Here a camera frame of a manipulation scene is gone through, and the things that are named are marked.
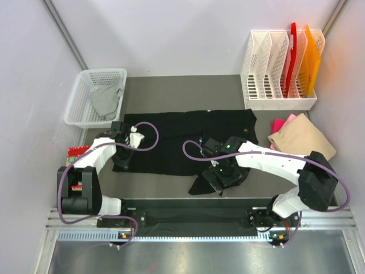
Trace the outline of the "black daisy print t shirt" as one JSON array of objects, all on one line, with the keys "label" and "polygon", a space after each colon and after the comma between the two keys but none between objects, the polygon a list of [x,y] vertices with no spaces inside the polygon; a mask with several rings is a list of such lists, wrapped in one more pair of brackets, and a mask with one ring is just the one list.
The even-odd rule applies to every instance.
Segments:
[{"label": "black daisy print t shirt", "polygon": [[142,148],[153,146],[148,152],[136,152],[128,172],[173,176],[196,176],[189,194],[212,194],[212,186],[202,172],[209,162],[195,162],[183,153],[183,143],[192,140],[203,145],[209,138],[225,143],[231,136],[245,138],[258,144],[255,133],[257,118],[252,110],[215,110],[127,114],[124,122],[137,126],[145,138]]}]

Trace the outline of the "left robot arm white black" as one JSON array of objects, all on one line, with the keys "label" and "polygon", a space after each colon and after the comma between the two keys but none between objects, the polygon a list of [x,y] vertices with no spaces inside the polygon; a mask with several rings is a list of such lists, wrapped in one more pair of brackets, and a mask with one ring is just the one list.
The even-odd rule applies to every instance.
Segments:
[{"label": "left robot arm white black", "polygon": [[98,134],[90,148],[82,153],[82,158],[70,164],[62,187],[58,187],[57,208],[69,215],[109,215],[116,226],[124,226],[129,221],[129,212],[123,209],[123,202],[102,194],[99,173],[110,158],[121,160],[126,167],[133,151],[116,146],[115,143],[138,147],[132,138],[137,133],[135,126],[123,122],[113,122],[111,128]]}]

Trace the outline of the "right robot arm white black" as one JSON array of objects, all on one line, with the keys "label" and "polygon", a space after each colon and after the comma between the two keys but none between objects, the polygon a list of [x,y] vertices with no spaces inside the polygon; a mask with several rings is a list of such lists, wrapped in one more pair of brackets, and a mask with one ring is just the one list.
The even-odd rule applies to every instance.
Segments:
[{"label": "right robot arm white black", "polygon": [[266,211],[266,219],[271,225],[281,225],[291,214],[304,209],[328,210],[338,180],[333,177],[333,168],[320,152],[311,151],[308,156],[294,158],[291,154],[274,152],[234,136],[225,143],[210,138],[202,145],[202,154],[207,158],[238,152],[241,155],[219,160],[218,163],[253,168],[294,184],[294,188],[279,194]]}]

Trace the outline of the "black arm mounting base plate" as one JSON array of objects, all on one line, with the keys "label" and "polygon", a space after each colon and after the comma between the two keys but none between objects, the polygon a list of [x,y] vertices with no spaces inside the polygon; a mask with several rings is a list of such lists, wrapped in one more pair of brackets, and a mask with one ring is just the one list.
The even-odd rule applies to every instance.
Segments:
[{"label": "black arm mounting base plate", "polygon": [[143,228],[157,224],[237,224],[240,228],[278,227],[298,224],[298,214],[285,219],[273,219],[264,209],[251,208],[137,208],[127,211]]}]

